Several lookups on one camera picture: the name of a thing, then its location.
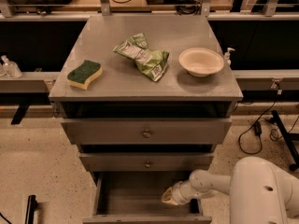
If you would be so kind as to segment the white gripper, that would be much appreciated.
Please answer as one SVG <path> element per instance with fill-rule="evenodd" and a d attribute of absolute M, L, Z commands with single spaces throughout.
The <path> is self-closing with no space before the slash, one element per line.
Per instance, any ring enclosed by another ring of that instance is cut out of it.
<path fill-rule="evenodd" d="M 183 205 L 189 203 L 196 195 L 196 189 L 190 181 L 179 181 L 173 188 L 168 188 L 162 195 L 162 201 L 169 205 Z"/>

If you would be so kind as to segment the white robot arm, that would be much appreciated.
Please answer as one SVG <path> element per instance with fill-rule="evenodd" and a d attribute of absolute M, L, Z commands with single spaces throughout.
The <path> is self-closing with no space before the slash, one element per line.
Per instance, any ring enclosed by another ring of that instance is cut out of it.
<path fill-rule="evenodd" d="M 299 217 L 299 179 L 258 157 L 241 159 L 230 175 L 197 169 L 168 188 L 162 202 L 183 205 L 218 192 L 230 198 L 230 224 L 288 224 Z"/>

